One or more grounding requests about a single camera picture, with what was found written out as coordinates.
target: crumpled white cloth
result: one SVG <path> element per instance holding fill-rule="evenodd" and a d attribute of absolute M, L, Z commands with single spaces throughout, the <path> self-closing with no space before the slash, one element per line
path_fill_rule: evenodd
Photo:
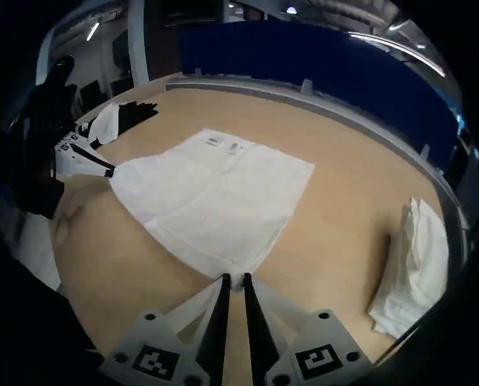
<path fill-rule="evenodd" d="M 395 338 L 406 332 L 443 295 L 448 259 L 442 220 L 423 199 L 411 198 L 369 311 L 374 330 Z"/>
<path fill-rule="evenodd" d="M 204 129 L 158 156 L 119 165 L 121 203 L 169 252 L 233 286 L 254 272 L 288 223 L 311 163 Z"/>
<path fill-rule="evenodd" d="M 98 140 L 102 145 L 112 142 L 118 138 L 118 116 L 120 105 L 118 103 L 109 103 L 97 115 L 91 130 L 89 131 L 89 143 Z"/>

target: screw hole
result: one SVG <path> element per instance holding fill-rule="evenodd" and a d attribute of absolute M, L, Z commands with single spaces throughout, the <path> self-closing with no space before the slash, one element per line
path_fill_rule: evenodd
<path fill-rule="evenodd" d="M 185 386 L 200 386 L 201 384 L 202 384 L 202 380 L 195 375 L 190 375 L 184 378 Z"/>
<path fill-rule="evenodd" d="M 359 359 L 359 353 L 357 351 L 352 351 L 351 353 L 347 354 L 347 360 L 349 362 L 354 362 Z"/>
<path fill-rule="evenodd" d="M 286 374 L 280 374 L 274 377 L 272 380 L 272 383 L 275 386 L 287 386 L 290 384 L 291 378 L 287 376 Z"/>
<path fill-rule="evenodd" d="M 129 357 L 124 353 L 116 353 L 115 361 L 118 363 L 126 363 L 129 360 Z"/>

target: printed tag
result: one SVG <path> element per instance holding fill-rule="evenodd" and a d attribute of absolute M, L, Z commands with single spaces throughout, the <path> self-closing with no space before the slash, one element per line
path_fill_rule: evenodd
<path fill-rule="evenodd" d="M 240 153 L 243 150 L 243 146 L 238 145 L 236 142 L 234 142 L 228 149 L 229 154 L 236 155 Z"/>
<path fill-rule="evenodd" d="M 223 140 L 221 138 L 210 137 L 207 141 L 205 141 L 205 143 L 211 146 L 218 146 L 219 144 L 221 144 L 222 141 Z"/>

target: ceiling light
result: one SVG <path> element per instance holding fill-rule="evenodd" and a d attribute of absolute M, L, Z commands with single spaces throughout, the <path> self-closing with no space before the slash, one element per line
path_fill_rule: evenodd
<path fill-rule="evenodd" d="M 391 26 L 388 27 L 388 30 L 389 31 L 397 31 L 398 29 L 404 27 L 408 23 L 408 21 L 409 21 L 409 19 L 401 21 L 399 23 L 394 23 L 394 24 L 392 24 Z"/>
<path fill-rule="evenodd" d="M 369 35 L 367 33 L 360 33 L 360 32 L 349 32 L 349 35 L 358 39 L 361 39 L 366 42 L 376 42 L 379 44 L 383 44 L 388 47 L 395 48 L 396 50 L 402 51 L 404 53 L 407 53 L 408 55 L 418 59 L 425 65 L 429 66 L 433 70 L 435 70 L 438 74 L 441 76 L 445 77 L 445 72 L 444 70 L 436 63 L 434 63 L 432 60 L 426 58 L 423 56 L 420 52 L 417 52 L 413 50 L 412 48 L 409 48 L 401 43 L 397 43 L 395 41 L 391 41 L 389 39 L 385 39 L 384 37 L 380 36 L 374 36 L 374 35 Z"/>
<path fill-rule="evenodd" d="M 88 35 L 88 38 L 86 39 L 86 41 L 89 41 L 92 38 L 93 34 L 95 33 L 95 31 L 97 30 L 99 25 L 100 25 L 99 22 L 95 23 L 95 25 L 92 27 L 91 31 L 89 32 L 89 35 Z"/>

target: ceiling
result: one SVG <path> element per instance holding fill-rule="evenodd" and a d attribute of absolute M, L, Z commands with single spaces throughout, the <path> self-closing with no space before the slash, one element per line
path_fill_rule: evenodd
<path fill-rule="evenodd" d="M 74 21 L 58 26 L 52 39 L 50 55 L 55 56 L 59 48 L 76 45 L 86 40 L 89 31 L 96 22 L 100 24 L 116 21 L 127 16 L 126 5 L 110 4 L 92 9 Z"/>
<path fill-rule="evenodd" d="M 404 62 L 432 84 L 451 104 L 461 106 L 461 92 L 447 64 L 422 30 L 390 0 L 279 0 L 281 12 L 297 9 L 291 18 L 304 23 L 327 26 L 346 32 L 361 32 L 384 37 L 419 51 L 446 73 L 441 77 L 430 67 L 399 50 L 385 50 Z"/>

